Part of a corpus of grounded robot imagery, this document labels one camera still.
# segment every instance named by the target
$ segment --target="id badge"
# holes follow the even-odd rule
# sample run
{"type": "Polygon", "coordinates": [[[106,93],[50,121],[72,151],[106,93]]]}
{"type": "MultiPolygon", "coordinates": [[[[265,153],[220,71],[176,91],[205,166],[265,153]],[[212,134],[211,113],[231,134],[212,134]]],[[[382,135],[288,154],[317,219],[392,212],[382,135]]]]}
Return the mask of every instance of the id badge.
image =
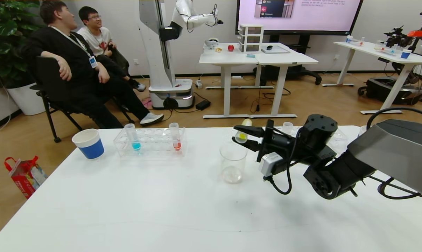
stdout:
{"type": "Polygon", "coordinates": [[[90,64],[92,68],[96,68],[98,66],[98,62],[96,61],[96,58],[94,56],[90,57],[90,64]]]}

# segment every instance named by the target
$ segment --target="red liquid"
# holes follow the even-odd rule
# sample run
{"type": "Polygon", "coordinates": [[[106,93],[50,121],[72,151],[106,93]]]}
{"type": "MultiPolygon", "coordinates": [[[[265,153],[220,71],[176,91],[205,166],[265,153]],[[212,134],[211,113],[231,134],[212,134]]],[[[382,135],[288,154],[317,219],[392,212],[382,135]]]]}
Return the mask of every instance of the red liquid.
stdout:
{"type": "Polygon", "coordinates": [[[179,151],[182,148],[181,142],[174,142],[174,149],[179,151]]]}

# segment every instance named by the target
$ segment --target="blue cup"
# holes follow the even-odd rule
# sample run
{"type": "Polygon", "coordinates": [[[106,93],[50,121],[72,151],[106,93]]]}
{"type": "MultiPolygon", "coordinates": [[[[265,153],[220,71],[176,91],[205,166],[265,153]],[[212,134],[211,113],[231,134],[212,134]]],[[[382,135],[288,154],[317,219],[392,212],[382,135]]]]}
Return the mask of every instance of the blue cup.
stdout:
{"type": "Polygon", "coordinates": [[[99,158],[104,153],[104,146],[97,129],[80,131],[71,140],[88,159],[99,158]]]}
{"type": "Polygon", "coordinates": [[[403,50],[401,54],[401,58],[408,59],[408,56],[410,56],[411,50],[403,50]]]}

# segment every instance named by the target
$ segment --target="potted plant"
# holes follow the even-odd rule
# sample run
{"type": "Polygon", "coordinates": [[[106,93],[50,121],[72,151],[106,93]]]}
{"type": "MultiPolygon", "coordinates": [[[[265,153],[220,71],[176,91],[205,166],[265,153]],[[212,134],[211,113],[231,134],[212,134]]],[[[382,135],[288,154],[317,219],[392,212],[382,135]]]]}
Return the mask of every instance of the potted plant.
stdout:
{"type": "Polygon", "coordinates": [[[40,1],[0,0],[0,88],[4,87],[26,115],[44,111],[41,98],[29,87],[34,83],[27,73],[27,65],[19,56],[19,48],[26,38],[40,26],[33,24],[40,1]]]}

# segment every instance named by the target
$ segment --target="eyeglasses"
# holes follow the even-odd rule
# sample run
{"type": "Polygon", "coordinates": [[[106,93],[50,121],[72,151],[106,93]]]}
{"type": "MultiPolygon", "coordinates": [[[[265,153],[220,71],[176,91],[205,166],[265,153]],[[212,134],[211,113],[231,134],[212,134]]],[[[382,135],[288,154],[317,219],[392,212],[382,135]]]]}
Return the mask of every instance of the eyeglasses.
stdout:
{"type": "Polygon", "coordinates": [[[101,19],[102,18],[102,16],[101,15],[97,15],[97,16],[92,16],[92,17],[90,17],[89,19],[101,19]]]}

